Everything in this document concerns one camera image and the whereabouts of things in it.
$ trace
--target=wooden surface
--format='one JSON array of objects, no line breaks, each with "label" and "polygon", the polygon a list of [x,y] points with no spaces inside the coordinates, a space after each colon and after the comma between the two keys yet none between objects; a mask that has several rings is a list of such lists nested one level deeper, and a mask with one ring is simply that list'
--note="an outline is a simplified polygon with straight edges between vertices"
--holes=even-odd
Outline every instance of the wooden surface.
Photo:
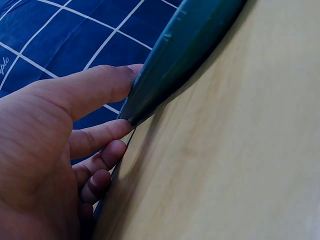
[{"label": "wooden surface", "polygon": [[320,1],[249,1],[133,135],[95,240],[320,238]]}]

